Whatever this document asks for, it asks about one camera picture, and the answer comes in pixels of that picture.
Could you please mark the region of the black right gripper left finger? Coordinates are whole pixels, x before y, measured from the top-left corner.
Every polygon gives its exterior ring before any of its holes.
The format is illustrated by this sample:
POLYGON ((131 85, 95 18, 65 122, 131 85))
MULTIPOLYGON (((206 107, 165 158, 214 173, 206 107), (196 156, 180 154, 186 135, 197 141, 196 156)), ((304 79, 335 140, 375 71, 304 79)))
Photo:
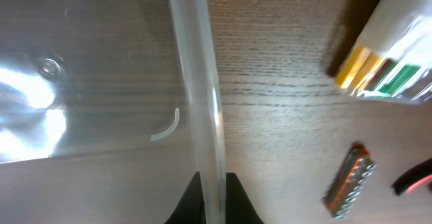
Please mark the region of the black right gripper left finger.
POLYGON ((165 224, 205 224, 205 202, 197 171, 165 224))

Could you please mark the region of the clear box of coloured bits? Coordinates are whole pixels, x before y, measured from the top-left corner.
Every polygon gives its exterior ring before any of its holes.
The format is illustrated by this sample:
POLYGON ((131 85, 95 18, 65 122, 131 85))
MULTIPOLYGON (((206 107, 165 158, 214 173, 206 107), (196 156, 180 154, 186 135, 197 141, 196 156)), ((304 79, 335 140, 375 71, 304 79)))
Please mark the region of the clear box of coloured bits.
POLYGON ((380 0, 335 85, 359 99, 431 100, 431 0, 380 0))

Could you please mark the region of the clear plastic container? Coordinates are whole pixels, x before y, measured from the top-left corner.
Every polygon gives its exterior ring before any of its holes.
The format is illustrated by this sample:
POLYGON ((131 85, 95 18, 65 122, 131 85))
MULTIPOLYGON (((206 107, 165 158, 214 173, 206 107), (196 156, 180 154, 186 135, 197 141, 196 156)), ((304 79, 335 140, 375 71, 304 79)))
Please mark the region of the clear plastic container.
POLYGON ((225 222, 207 0, 1 0, 1 222, 225 222))

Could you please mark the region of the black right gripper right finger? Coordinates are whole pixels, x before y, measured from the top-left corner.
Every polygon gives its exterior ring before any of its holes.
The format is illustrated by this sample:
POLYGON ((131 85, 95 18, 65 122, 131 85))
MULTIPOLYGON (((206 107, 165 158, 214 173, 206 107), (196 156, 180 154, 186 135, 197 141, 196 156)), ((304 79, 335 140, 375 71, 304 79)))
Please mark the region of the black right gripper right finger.
POLYGON ((227 173, 225 200, 226 224, 263 224, 235 173, 227 173))

